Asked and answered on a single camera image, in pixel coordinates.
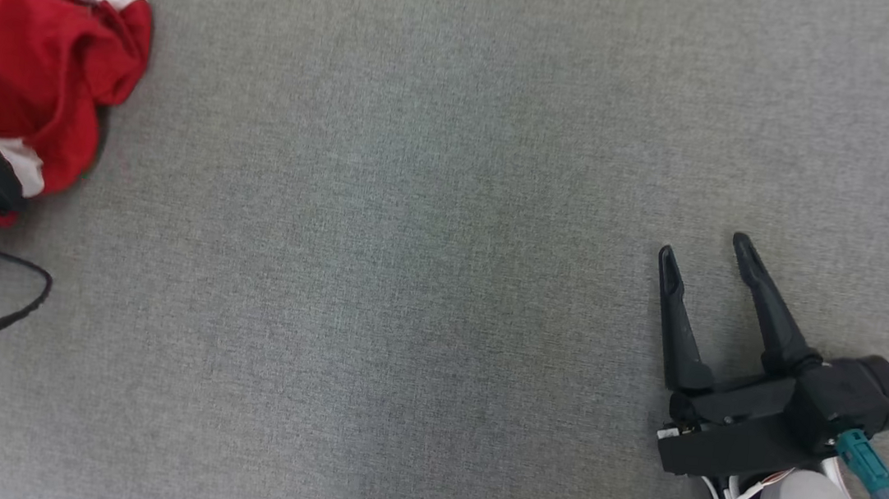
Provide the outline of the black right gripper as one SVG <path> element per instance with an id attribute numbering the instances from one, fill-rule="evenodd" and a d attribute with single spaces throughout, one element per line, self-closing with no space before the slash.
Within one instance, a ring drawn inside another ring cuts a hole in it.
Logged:
<path id="1" fill-rule="evenodd" d="M 823 362 L 811 348 L 751 238 L 734 233 L 740 278 L 750 290 L 768 375 L 718 386 L 701 359 L 673 247 L 659 250 L 663 373 L 675 421 L 658 432 L 663 471 L 730 478 L 807 468 L 836 453 L 848 431 L 889 431 L 889 361 L 877 355 Z M 691 396 L 683 393 L 702 392 Z"/>

